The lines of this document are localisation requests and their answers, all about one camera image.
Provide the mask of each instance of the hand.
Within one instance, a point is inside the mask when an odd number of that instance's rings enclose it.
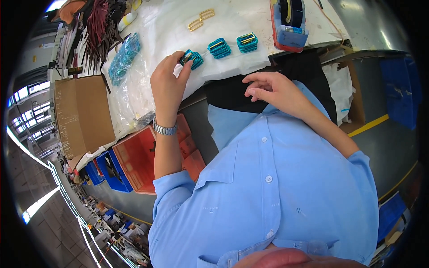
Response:
[[[157,124],[163,127],[174,127],[176,124],[177,111],[191,72],[192,60],[183,66],[178,77],[173,74],[174,68],[183,55],[183,51],[176,51],[165,57],[151,76]]]
[[[254,81],[244,95],[252,102],[264,100],[282,112],[303,119],[314,105],[286,76],[278,72],[255,72],[244,77],[243,83]]]

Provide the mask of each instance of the factory floor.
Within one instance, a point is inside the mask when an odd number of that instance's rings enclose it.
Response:
[[[387,114],[384,86],[377,57],[353,60],[362,91],[366,124],[375,126],[355,135],[352,139],[361,151],[370,157],[379,200],[389,195],[407,176],[417,162],[415,130],[384,120]],[[192,137],[205,163],[209,163],[218,149],[211,138],[213,131],[207,120],[205,99],[180,111],[186,117]],[[85,185],[88,194],[125,214],[152,223],[152,210],[156,196],[135,192],[113,191],[107,182],[99,186]]]

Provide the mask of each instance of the wristwatch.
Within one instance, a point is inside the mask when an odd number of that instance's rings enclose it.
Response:
[[[157,117],[154,117],[154,130],[158,132],[161,135],[171,136],[176,133],[177,130],[177,123],[174,125],[174,127],[163,127],[157,124]]]

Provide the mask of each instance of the glue container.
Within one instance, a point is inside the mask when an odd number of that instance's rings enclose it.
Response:
[[[128,26],[134,19],[137,17],[137,12],[130,12],[125,15],[118,24],[118,31],[122,31],[126,26]]]

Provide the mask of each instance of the light blue shirt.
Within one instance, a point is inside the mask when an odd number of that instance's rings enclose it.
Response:
[[[366,155],[345,158],[271,105],[261,114],[210,105],[208,117],[220,152],[198,182],[187,171],[154,180],[154,267],[229,268],[270,243],[369,264],[378,201]]]

